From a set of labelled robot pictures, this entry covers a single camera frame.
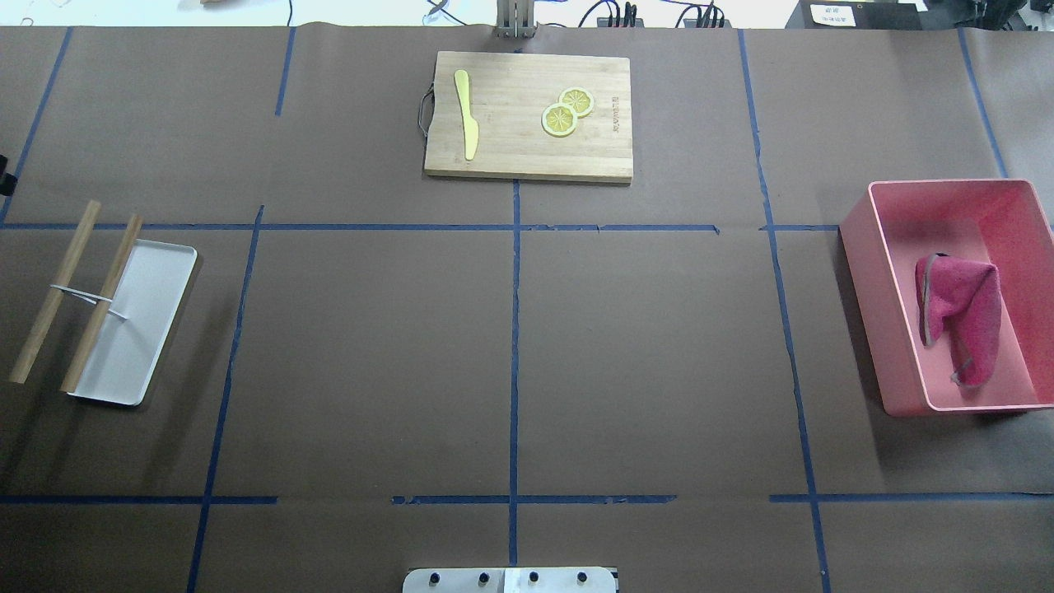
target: brown table surface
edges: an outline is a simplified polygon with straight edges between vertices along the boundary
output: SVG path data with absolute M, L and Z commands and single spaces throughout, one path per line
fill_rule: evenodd
M 435 53 L 521 47 L 630 58 L 630 185 L 422 174 Z M 58 393 L 76 302 L 0 384 L 0 590 L 519 564 L 627 592 L 1051 591 L 1054 415 L 887 417 L 837 233 L 880 179 L 1026 177 L 1050 212 L 1051 55 L 976 31 L 0 28 L 0 369 L 87 199 L 75 285 L 132 212 L 203 257 L 139 408 Z

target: white label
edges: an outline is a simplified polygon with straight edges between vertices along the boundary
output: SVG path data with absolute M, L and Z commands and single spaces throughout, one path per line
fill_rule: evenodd
M 809 4 L 813 11 L 813 22 L 831 26 L 856 26 L 853 18 L 853 6 L 826 6 Z

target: yellow butter knife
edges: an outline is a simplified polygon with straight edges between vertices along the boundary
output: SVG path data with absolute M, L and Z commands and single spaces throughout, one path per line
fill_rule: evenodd
M 480 123 L 472 118 L 469 106 L 468 73 L 464 70 L 454 71 L 454 85 L 457 86 L 457 100 L 462 104 L 462 124 L 465 127 L 465 160 L 475 158 L 475 149 L 480 145 Z

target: wooden chopstick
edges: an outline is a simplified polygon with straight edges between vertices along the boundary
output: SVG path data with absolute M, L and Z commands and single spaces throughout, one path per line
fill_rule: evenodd
M 138 214 L 133 214 L 129 220 L 128 228 L 124 230 L 121 244 L 117 248 L 117 255 L 110 264 L 110 272 L 106 273 L 106 279 L 102 282 L 102 290 L 99 292 L 99 296 L 103 296 L 105 299 L 114 298 L 114 294 L 117 292 L 117 284 L 121 281 L 124 265 L 129 261 L 129 256 L 132 255 L 132 248 L 135 245 L 135 239 L 139 235 L 141 226 L 142 217 Z M 70 363 L 70 371 L 66 372 L 65 379 L 62 381 L 61 390 L 63 392 L 72 394 L 77 391 L 77 384 L 80 383 L 80 376 L 84 374 L 84 367 L 87 365 L 87 357 L 91 356 L 92 350 L 95 349 L 95 343 L 99 339 L 99 331 L 102 330 L 102 322 L 106 320 L 109 312 L 109 302 L 99 301 L 95 304 L 95 311 L 92 312 L 92 318 L 87 321 L 87 327 L 84 328 L 84 334 L 80 338 L 80 343 L 77 344 L 77 352 L 74 354 L 73 362 Z
M 87 244 L 87 238 L 92 234 L 95 220 L 98 219 L 101 210 L 102 204 L 98 201 L 93 199 L 87 202 L 87 207 L 84 209 L 84 214 L 81 215 L 80 222 L 77 223 L 77 230 L 73 233 L 70 246 L 66 248 L 65 255 L 62 257 L 62 262 L 59 264 L 59 270 L 55 273 L 52 283 L 70 284 L 73 272 L 77 269 L 81 254 L 84 253 L 84 245 Z M 62 291 L 58 288 L 48 288 L 47 294 L 44 296 L 44 303 L 37 314 L 36 321 L 33 322 L 30 337 L 22 345 L 22 352 L 18 355 L 15 369 L 12 370 L 11 376 L 7 378 L 8 381 L 25 383 L 30 376 L 30 370 L 33 369 L 33 363 L 37 360 L 37 355 L 40 354 L 44 337 L 47 336 L 47 331 L 51 330 L 52 323 L 55 321 L 55 315 L 58 313 L 61 302 Z

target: lemon slice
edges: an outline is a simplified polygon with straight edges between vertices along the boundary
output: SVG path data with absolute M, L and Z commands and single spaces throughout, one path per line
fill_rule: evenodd
M 571 86 L 560 94 L 560 102 L 570 105 L 579 117 L 592 113 L 592 93 L 581 86 Z
M 567 136 L 578 125 L 578 114 L 566 103 L 552 103 L 542 112 L 542 127 L 558 138 Z

